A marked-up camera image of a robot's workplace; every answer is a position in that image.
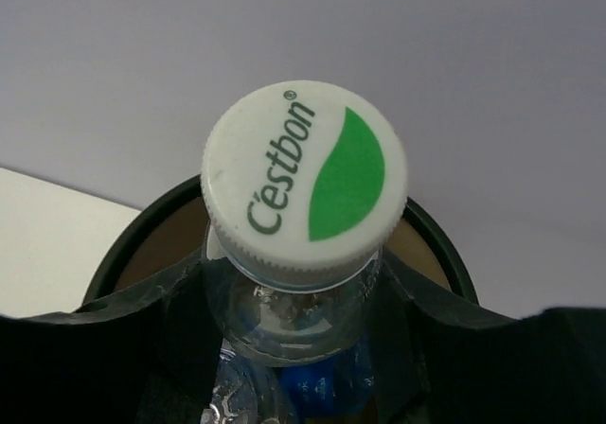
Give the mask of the green label clear bottle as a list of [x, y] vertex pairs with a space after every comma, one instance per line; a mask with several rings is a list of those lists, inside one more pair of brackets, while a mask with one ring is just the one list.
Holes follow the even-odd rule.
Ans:
[[323, 81], [261, 87], [212, 129], [200, 189], [206, 299], [237, 354], [282, 369], [367, 339], [408, 197], [401, 141], [375, 106]]

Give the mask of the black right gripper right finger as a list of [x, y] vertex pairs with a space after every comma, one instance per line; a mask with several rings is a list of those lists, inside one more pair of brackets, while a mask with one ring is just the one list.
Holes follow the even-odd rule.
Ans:
[[367, 325], [382, 423], [601, 423], [605, 312], [483, 309], [385, 253]]

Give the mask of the brown cylindrical paper bin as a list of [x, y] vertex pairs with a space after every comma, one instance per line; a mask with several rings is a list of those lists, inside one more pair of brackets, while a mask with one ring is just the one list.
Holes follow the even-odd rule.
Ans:
[[[208, 215], [199, 181], [190, 178], [173, 188], [122, 232], [102, 259], [84, 300], [90, 302], [125, 289], [176, 263], [203, 245]], [[475, 288], [458, 251], [434, 219], [410, 200], [389, 249], [405, 264], [441, 287], [476, 303]], [[303, 423], [374, 423], [373, 397], [355, 415], [307, 418]]]

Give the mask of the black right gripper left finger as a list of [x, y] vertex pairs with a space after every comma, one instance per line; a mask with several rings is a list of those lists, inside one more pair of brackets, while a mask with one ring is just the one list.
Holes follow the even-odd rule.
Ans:
[[196, 423], [220, 331], [199, 254], [79, 309], [1, 320], [5, 423]]

